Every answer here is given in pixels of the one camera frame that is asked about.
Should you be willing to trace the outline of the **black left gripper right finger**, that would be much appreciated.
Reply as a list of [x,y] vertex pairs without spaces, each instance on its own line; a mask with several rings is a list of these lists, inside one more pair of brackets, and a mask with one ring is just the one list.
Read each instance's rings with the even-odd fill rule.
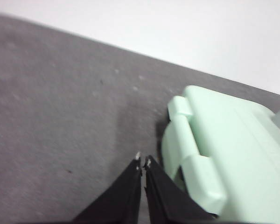
[[146,157],[146,196],[152,224],[211,224],[215,218],[179,189],[152,156]]

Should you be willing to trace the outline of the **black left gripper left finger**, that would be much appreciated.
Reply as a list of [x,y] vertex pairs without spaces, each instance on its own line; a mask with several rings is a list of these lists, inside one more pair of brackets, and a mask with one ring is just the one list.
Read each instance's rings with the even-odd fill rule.
[[141,161],[137,153],[112,185],[74,219],[79,224],[136,224],[141,199]]

